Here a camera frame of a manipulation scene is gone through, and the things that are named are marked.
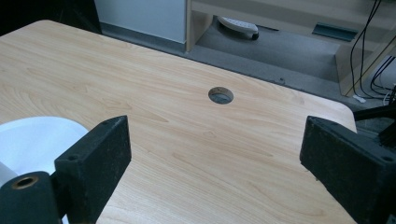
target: white paper roll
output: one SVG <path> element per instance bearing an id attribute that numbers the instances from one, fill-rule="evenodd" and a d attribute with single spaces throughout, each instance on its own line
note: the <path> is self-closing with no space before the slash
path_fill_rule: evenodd
<path id="1" fill-rule="evenodd" d="M 0 162 L 0 188 L 8 182 L 8 180 L 17 176 L 17 173 L 6 167 Z"/>

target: wood grain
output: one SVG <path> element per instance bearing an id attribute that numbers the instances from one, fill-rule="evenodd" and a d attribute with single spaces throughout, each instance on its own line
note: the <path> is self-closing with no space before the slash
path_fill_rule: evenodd
<path id="1" fill-rule="evenodd" d="M 128 115 L 133 159 L 98 223 L 353 223 L 299 161 L 306 116 L 355 131 L 336 102 L 40 21 L 0 37 L 0 111 Z"/>

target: bolt hole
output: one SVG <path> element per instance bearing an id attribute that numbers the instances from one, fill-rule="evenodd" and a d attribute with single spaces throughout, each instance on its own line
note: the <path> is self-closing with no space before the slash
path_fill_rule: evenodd
<path id="1" fill-rule="evenodd" d="M 33 186 L 35 184 L 35 182 L 37 182 L 37 180 L 38 180 L 37 176 L 27 176 L 27 177 L 22 178 L 22 179 L 18 180 L 17 182 L 15 182 L 12 185 L 12 188 L 13 189 L 26 189 L 26 188 Z"/>
<path id="2" fill-rule="evenodd" d="M 393 158 L 391 158 L 391 157 L 382 157 L 382 160 L 384 160 L 384 161 L 393 161 Z"/>
<path id="3" fill-rule="evenodd" d="M 215 87 L 209 91 L 209 99 L 219 105 L 227 105 L 233 100 L 233 93 L 224 87 Z"/>
<path id="4" fill-rule="evenodd" d="M 70 161 L 75 161 L 76 159 L 78 159 L 78 155 L 71 155 L 67 159 L 69 159 Z"/>

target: wooden table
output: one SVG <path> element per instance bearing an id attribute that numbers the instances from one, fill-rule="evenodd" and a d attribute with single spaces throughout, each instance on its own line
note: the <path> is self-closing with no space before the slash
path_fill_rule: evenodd
<path id="1" fill-rule="evenodd" d="M 355 130 L 336 102 L 40 21 L 0 37 L 0 111 L 128 115 L 133 158 L 98 223 L 353 223 L 299 161 L 307 115 Z"/>

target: hole in table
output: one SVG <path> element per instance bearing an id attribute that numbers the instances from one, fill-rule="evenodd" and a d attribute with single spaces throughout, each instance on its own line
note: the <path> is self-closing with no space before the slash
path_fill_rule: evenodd
<path id="1" fill-rule="evenodd" d="M 208 95 L 211 101 L 219 105 L 227 105 L 233 100 L 233 93 L 224 87 L 215 87 Z"/>
<path id="2" fill-rule="evenodd" d="M 393 158 L 385 156 L 385 157 L 382 157 L 382 160 L 384 160 L 384 161 L 393 161 Z"/>

